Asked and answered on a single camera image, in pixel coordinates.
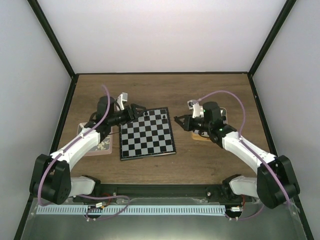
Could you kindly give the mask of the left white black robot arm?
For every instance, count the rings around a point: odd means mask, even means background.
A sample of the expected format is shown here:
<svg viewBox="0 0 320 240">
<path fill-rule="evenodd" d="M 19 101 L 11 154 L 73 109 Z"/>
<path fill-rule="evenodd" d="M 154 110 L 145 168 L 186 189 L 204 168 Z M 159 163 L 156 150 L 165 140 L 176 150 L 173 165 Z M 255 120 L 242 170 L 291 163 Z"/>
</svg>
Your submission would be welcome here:
<svg viewBox="0 0 320 240">
<path fill-rule="evenodd" d="M 67 198 L 85 195 L 97 202 L 102 189 L 90 176 L 71 177 L 71 170 L 93 147 L 102 142 L 114 126 L 130 123 L 143 115 L 146 107 L 137 104 L 121 106 L 113 97 L 103 96 L 96 111 L 90 116 L 81 132 L 61 149 L 50 155 L 40 154 L 34 164 L 29 186 L 31 195 L 60 205 Z"/>
</svg>

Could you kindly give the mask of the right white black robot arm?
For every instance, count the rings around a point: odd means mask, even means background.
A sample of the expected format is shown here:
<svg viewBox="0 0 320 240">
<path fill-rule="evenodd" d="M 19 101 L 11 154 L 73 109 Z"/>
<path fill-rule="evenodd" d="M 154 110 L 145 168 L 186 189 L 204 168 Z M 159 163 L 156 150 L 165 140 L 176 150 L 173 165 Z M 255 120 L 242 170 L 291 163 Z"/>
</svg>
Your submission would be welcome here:
<svg viewBox="0 0 320 240">
<path fill-rule="evenodd" d="M 276 156 L 257 147 L 245 139 L 227 123 L 226 110 L 217 102 L 209 101 L 199 105 L 188 101 L 192 114 L 175 116 L 174 121 L 187 132 L 209 139 L 220 148 L 234 154 L 247 164 L 256 177 L 235 174 L 222 184 L 223 198 L 229 202 L 240 195 L 259 199 L 267 208 L 287 202 L 301 192 L 292 163 L 285 155 Z"/>
</svg>

